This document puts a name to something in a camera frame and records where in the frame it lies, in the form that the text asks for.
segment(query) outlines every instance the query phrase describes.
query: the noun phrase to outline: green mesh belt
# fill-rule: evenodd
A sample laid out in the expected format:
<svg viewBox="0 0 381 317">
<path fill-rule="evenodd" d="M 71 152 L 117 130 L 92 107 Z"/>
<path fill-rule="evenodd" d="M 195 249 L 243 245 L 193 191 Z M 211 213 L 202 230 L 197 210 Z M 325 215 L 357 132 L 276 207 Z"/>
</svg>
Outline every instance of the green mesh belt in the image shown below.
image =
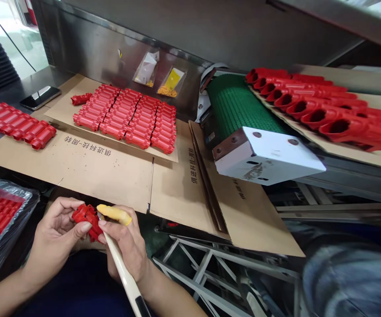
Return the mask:
<svg viewBox="0 0 381 317">
<path fill-rule="evenodd" d="M 209 83 L 207 90 L 221 140 L 242 126 L 288 134 L 285 124 L 252 94 L 244 76 L 218 76 Z"/>
</svg>

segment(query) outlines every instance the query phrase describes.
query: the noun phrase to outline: smartphone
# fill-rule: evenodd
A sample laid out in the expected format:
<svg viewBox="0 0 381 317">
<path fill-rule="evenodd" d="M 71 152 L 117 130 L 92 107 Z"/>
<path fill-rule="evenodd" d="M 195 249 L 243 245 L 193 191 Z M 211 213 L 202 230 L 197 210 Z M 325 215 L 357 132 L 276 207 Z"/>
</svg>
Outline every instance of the smartphone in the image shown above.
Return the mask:
<svg viewBox="0 0 381 317">
<path fill-rule="evenodd" d="M 58 88 L 46 86 L 20 101 L 20 104 L 27 109 L 37 110 L 60 94 L 61 90 Z"/>
</svg>

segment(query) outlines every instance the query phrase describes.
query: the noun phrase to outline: hand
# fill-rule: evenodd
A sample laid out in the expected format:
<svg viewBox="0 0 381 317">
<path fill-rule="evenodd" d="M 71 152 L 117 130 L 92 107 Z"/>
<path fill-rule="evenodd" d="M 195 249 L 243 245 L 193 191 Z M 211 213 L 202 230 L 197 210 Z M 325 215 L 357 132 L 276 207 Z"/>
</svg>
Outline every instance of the hand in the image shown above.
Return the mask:
<svg viewBox="0 0 381 317">
<path fill-rule="evenodd" d="M 128 226 L 124 226 L 119 223 L 101 220 L 99 221 L 99 227 L 117 241 L 126 268 L 133 276 L 137 286 L 141 288 L 148 275 L 150 261 L 146 255 L 145 240 L 142 238 L 139 229 L 136 212 L 133 208 L 123 205 L 116 205 L 114 207 L 127 212 L 132 218 L 132 222 Z M 98 240 L 105 245 L 107 244 L 103 234 L 99 235 Z M 120 283 L 120 276 L 109 248 L 107 248 L 107 261 L 109 274 Z"/>
<path fill-rule="evenodd" d="M 76 242 L 84 237 L 92 224 L 76 225 L 71 218 L 83 201 L 58 197 L 39 222 L 29 259 L 22 270 L 23 279 L 31 286 L 41 288 L 64 266 Z"/>
</svg>

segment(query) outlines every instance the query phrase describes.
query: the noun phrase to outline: blue clothing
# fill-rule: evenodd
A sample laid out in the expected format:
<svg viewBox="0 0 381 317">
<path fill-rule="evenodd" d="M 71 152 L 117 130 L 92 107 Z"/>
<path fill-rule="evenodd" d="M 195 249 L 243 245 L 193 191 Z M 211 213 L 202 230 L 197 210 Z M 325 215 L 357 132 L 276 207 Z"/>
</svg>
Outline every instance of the blue clothing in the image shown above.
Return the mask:
<svg viewBox="0 0 381 317">
<path fill-rule="evenodd" d="M 122 285 L 107 270 L 107 256 L 82 250 L 14 316 L 134 317 Z"/>
</svg>

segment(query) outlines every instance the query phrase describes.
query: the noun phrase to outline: metal wall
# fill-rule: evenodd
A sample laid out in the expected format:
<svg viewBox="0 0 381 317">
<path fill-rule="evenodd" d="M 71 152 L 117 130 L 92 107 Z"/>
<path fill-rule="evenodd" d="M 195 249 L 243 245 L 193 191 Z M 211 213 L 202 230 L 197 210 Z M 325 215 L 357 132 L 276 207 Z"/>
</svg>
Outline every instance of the metal wall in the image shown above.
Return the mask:
<svg viewBox="0 0 381 317">
<path fill-rule="evenodd" d="M 181 119 L 196 118 L 200 75 L 211 62 L 243 70 L 287 68 L 296 62 L 322 65 L 361 41 L 259 0 L 32 0 L 32 4 L 51 65 L 160 98 L 175 105 Z M 154 88 L 134 83 L 145 53 L 155 49 L 160 50 L 160 62 Z M 156 94 L 172 66 L 187 69 L 176 99 Z"/>
</svg>

